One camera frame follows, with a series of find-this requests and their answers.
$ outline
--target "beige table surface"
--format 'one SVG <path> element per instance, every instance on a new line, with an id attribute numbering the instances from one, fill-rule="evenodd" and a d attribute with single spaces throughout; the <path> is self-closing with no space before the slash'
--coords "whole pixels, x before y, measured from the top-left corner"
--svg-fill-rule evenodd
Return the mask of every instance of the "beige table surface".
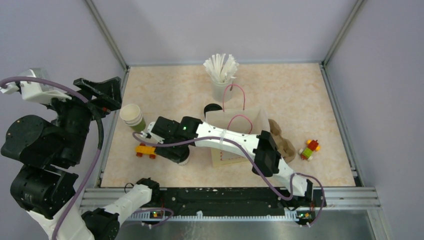
<path id="1" fill-rule="evenodd" d="M 239 66 L 236 77 L 235 83 L 246 92 L 246 107 L 262 106 L 297 149 L 304 148 L 307 139 L 318 139 L 321 150 L 313 153 L 313 160 L 301 160 L 297 155 L 290 167 L 317 177 L 324 186 L 355 185 L 317 63 L 245 64 Z M 123 105 L 131 103 L 140 106 L 148 125 L 159 116 L 177 122 L 184 116 L 204 120 L 204 107 L 216 102 L 205 68 L 194 65 L 132 67 Z M 242 105 L 243 94 L 236 88 L 225 107 Z M 132 130 L 118 119 L 102 187 L 123 187 L 149 177 L 161 187 L 267 186 L 252 173 L 249 162 L 212 167 L 209 148 L 191 147 L 189 163 L 179 166 L 160 156 L 136 157 L 137 145 Z M 270 181 L 281 186 L 273 177 Z"/>

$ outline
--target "pink bag handle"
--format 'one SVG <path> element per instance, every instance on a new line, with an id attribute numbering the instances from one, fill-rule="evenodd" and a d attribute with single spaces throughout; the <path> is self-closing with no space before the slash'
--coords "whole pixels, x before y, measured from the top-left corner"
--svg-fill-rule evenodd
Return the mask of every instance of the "pink bag handle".
<path id="1" fill-rule="evenodd" d="M 225 112 L 225 108 L 224 108 L 225 93 L 227 92 L 227 89 L 228 89 L 230 86 L 236 86 L 236 87 L 238 87 L 238 88 L 239 88 L 239 89 L 243 92 L 243 98 L 244 98 L 244 100 L 243 100 L 243 111 L 244 111 L 244 110 L 245 110 L 245 105 L 246 105 L 246 95 L 245 95 L 245 91 L 243 90 L 243 88 L 242 88 L 241 86 L 239 86 L 239 85 L 237 85 L 237 84 L 234 84 L 234 83 L 232 83 L 232 84 L 230 84 L 230 85 L 226 86 L 226 88 L 225 88 L 225 90 L 224 90 L 224 97 L 222 98 L 222 111 L 223 111 L 223 112 Z"/>
<path id="2" fill-rule="evenodd" d="M 248 133 L 248 134 L 251 134 L 252 129 L 253 129 L 253 123 L 252 123 L 252 121 L 251 121 L 251 120 L 250 120 L 247 116 L 245 116 L 245 115 L 243 115 L 243 114 L 237 114 L 237 115 L 233 116 L 233 117 L 231 118 L 231 120 L 229 121 L 228 126 L 226 127 L 226 129 L 228 130 L 228 129 L 230 128 L 231 122 L 232 122 L 235 118 L 237 118 L 237 117 L 243 117 L 243 118 L 245 118 L 247 121 L 249 121 L 249 123 L 250 123 L 250 131 L 249 131 L 249 133 Z"/>

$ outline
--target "purple cable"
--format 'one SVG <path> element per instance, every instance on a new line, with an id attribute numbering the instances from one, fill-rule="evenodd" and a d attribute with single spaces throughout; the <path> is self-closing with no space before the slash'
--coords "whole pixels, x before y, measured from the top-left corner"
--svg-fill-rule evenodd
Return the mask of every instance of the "purple cable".
<path id="1" fill-rule="evenodd" d="M 137 135 L 138 134 L 140 134 L 139 132 L 133 132 L 132 133 L 132 136 L 137 140 L 137 141 L 139 141 L 140 143 L 143 143 L 143 144 L 145 144 L 146 146 L 151 146 L 151 147 L 174 147 L 174 146 L 179 146 L 179 145 L 184 145 L 184 144 L 190 144 L 190 143 L 194 143 L 194 142 L 197 142 L 197 141 L 202 141 L 202 140 L 211 140 L 211 139 L 215 139 L 215 140 L 221 140 L 221 138 L 220 137 L 217 137 L 217 136 L 205 136 L 205 137 L 199 137 L 199 138 L 196 138 L 196 139 L 191 139 L 191 140 L 187 140 L 187 141 L 180 141 L 180 142 L 176 142 L 176 143 L 169 143 L 169 144 L 154 144 L 154 143 L 150 143 L 150 142 L 146 142 L 146 141 L 143 141 L 142 139 L 140 139 Z M 227 139 L 227 138 L 224 138 L 223 139 L 223 141 L 224 142 L 228 142 L 228 143 L 231 143 L 231 144 L 233 144 L 233 145 L 235 145 L 236 147 L 238 147 L 242 152 L 243 152 L 243 154 L 247 157 L 247 159 L 249 160 L 249 162 L 253 165 L 253 167 L 254 167 L 254 169 L 256 170 L 256 172 L 259 174 L 259 176 L 263 179 L 263 181 L 269 186 L 269 188 L 277 195 L 277 196 L 279 196 L 282 200 L 285 200 L 285 201 L 290 201 L 292 198 L 293 198 L 293 177 L 294 176 L 296 176 L 296 175 L 300 175 L 300 176 L 303 176 L 303 177 L 306 177 L 306 178 L 311 178 L 311 179 L 314 179 L 318 184 L 319 184 L 319 187 L 321 188 L 321 191 L 322 191 L 322 202 L 321 202 L 321 206 L 320 206 L 320 208 L 319 208 L 319 211 L 318 211 L 318 213 L 316 214 L 316 217 L 315 217 L 315 219 L 309 224 L 309 227 L 312 227 L 312 225 L 314 225 L 315 223 L 316 223 L 316 220 L 321 216 L 321 212 L 322 212 L 322 210 L 323 210 L 323 208 L 324 208 L 324 201 L 325 201 L 325 199 L 326 199 L 326 196 L 325 196 L 325 194 L 324 194 L 324 187 L 323 187 L 323 185 L 321 184 L 321 182 L 316 178 L 316 177 L 314 177 L 314 176 L 311 176 L 311 175 L 307 175 L 307 174 L 304 174 L 304 173 L 300 173 L 300 172 L 296 172 L 296 173 L 293 173 L 291 176 L 290 176 L 290 196 L 289 197 L 286 197 L 286 196 L 283 196 L 271 183 L 270 183 L 270 181 L 268 181 L 268 179 L 264 176 L 264 174 L 261 172 L 261 170 L 259 169 L 259 167 L 256 165 L 256 163 L 253 161 L 253 159 L 251 158 L 251 156 L 248 154 L 248 152 L 240 145 L 240 144 L 238 144 L 237 142 L 235 142 L 235 141 L 233 141 L 233 140 L 230 140 L 230 139 Z"/>
<path id="2" fill-rule="evenodd" d="M 156 224 L 153 224 L 153 225 L 151 225 L 151 227 L 152 228 L 155 228 L 155 227 L 159 227 L 159 226 L 161 226 L 161 225 L 163 225 L 164 223 L 166 223 L 170 218 L 172 218 L 172 216 L 174 215 L 174 211 L 173 210 L 171 210 L 171 209 L 169 209 L 169 208 L 165 208 L 165 207 L 161 207 L 161 208 L 152 208 L 152 209 L 146 209 L 146 210 L 138 210 L 138 211 L 135 211 L 135 212 L 133 212 L 132 214 L 139 214 L 139 213 L 150 213 L 150 212 L 152 212 L 152 211 L 167 211 L 167 212 L 170 212 L 171 214 L 167 217 L 167 218 L 165 218 L 164 220 L 162 220 L 162 221 L 160 221 L 160 222 L 158 222 L 158 223 L 156 223 Z M 128 226 L 131 226 L 131 225 L 140 225 L 140 222 L 132 222 L 132 223 L 129 223 L 129 224 L 126 224 L 125 226 L 123 226 L 122 228 L 126 228 L 126 227 L 128 227 Z"/>
<path id="3" fill-rule="evenodd" d="M 39 84 L 45 84 L 45 85 L 49 85 L 52 87 L 55 87 L 57 89 L 63 90 L 68 92 L 69 94 L 75 96 L 76 98 L 80 99 L 82 102 L 84 102 L 85 104 L 88 103 L 88 99 L 83 96 L 81 93 L 70 89 L 67 86 L 64 86 L 62 84 L 59 84 L 57 82 L 53 82 L 53 81 L 49 81 L 46 79 L 42 79 L 42 78 L 36 78 L 36 77 L 29 77 L 29 76 L 13 76 L 13 77 L 8 77 L 5 78 L 3 80 L 0 81 L 0 88 L 7 88 L 6 84 L 8 83 L 14 83 L 14 82 L 33 82 L 33 83 L 39 83 Z M 68 206 L 66 206 L 65 210 L 63 211 L 63 213 L 60 215 L 59 219 L 57 220 L 56 223 L 56 227 L 54 228 L 53 234 L 51 236 L 52 240 L 56 240 L 57 235 L 58 235 L 58 231 L 59 228 L 61 227 L 62 223 L 64 222 L 66 216 L 68 215 L 69 211 L 71 210 L 72 206 L 75 204 L 75 202 L 78 199 L 78 196 L 82 193 L 82 191 L 84 190 L 84 187 L 86 186 L 87 182 L 90 179 L 91 174 L 94 171 L 94 168 L 96 167 L 96 164 L 99 160 L 100 157 L 100 152 L 101 149 L 97 149 L 97 152 L 95 153 L 94 159 L 90 165 L 90 167 L 88 168 L 87 173 L 85 174 L 84 178 L 82 179 L 81 184 L 79 185 L 78 189 L 75 192 L 75 195 L 72 197 L 72 199 L 70 200 Z"/>

